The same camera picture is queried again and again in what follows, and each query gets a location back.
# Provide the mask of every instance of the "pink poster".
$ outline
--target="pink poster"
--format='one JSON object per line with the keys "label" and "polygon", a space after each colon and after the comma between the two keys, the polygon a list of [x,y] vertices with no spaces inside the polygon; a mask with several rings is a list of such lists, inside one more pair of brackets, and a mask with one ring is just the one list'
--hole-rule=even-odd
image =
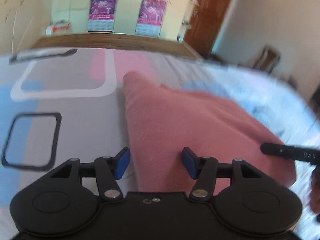
{"label": "pink poster", "polygon": [[91,0],[89,20],[113,20],[116,0]]}
{"label": "pink poster", "polygon": [[161,26],[166,5],[164,0],[143,0],[138,23]]}

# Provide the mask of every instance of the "white wall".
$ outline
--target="white wall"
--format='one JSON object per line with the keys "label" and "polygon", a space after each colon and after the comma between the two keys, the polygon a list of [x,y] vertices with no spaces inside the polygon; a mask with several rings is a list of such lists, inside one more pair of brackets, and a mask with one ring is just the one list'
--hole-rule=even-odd
{"label": "white wall", "polygon": [[320,0],[237,0],[215,53],[237,64],[265,44],[282,53],[276,71],[293,75],[309,99],[320,83]]}
{"label": "white wall", "polygon": [[50,19],[51,0],[0,0],[0,54],[30,48]]}

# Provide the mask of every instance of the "poster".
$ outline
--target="poster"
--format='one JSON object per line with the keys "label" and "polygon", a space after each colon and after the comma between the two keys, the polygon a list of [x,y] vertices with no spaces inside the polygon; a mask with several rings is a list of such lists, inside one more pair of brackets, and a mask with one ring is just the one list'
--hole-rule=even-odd
{"label": "poster", "polygon": [[91,0],[88,31],[112,32],[116,0]]}
{"label": "poster", "polygon": [[142,0],[136,34],[159,37],[168,0]]}

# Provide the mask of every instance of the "pink patch on bed sheet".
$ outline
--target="pink patch on bed sheet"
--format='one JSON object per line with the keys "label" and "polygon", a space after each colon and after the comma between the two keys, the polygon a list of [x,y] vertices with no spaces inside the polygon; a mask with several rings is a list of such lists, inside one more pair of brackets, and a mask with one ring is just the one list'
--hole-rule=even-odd
{"label": "pink patch on bed sheet", "polygon": [[90,78],[98,82],[106,81],[106,54],[103,49],[96,49],[90,61]]}
{"label": "pink patch on bed sheet", "polygon": [[123,76],[130,71],[137,71],[151,81],[156,81],[156,74],[148,58],[138,51],[113,51],[117,81],[122,83]]}

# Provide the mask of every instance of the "bed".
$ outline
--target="bed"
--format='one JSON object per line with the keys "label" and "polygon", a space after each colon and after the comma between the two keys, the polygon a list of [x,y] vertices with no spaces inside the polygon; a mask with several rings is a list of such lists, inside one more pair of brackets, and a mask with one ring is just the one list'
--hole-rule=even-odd
{"label": "bed", "polygon": [[[6,145],[6,165],[0,166],[1,239],[17,233],[9,212],[17,191],[70,158],[92,162],[128,146],[122,78],[131,70],[173,89],[235,100],[284,143],[319,147],[320,125],[304,100],[262,72],[196,57],[100,48],[45,48],[3,56],[0,147]],[[304,205],[295,229],[304,240],[320,237],[320,224],[308,207],[313,169],[296,162],[297,182],[291,187]],[[83,185],[97,194],[94,180],[84,179]],[[132,166],[119,185],[124,193],[136,190]]]}

